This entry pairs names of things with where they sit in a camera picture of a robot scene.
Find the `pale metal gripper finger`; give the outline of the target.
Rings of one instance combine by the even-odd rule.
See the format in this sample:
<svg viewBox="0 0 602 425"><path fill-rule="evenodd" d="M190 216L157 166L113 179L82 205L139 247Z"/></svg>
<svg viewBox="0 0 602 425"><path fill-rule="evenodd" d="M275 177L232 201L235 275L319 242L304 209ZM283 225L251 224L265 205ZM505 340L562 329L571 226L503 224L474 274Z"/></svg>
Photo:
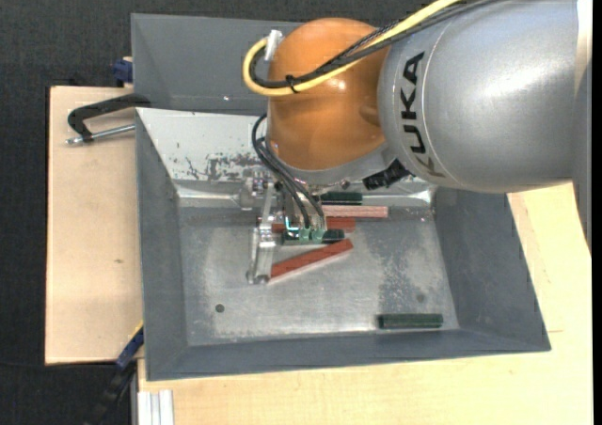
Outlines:
<svg viewBox="0 0 602 425"><path fill-rule="evenodd" d="M275 184L270 177L263 175L254 176L249 182L249 194L254 204L261 205L261 213L257 219L259 230L271 230L272 200L275 193Z"/></svg>
<svg viewBox="0 0 602 425"><path fill-rule="evenodd" d="M276 239L270 224L259 224L251 237L251 258L246 279L249 284L267 283L272 274Z"/></svg>

